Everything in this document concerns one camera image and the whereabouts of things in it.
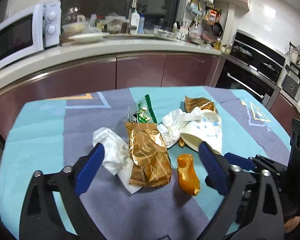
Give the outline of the person's right hand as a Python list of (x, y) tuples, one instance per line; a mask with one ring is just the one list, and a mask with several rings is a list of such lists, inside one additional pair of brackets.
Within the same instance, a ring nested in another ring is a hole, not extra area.
[(298, 226), (299, 223), (300, 223), (300, 216), (295, 216), (290, 218), (284, 224), (285, 234), (288, 234), (291, 231), (293, 231)]

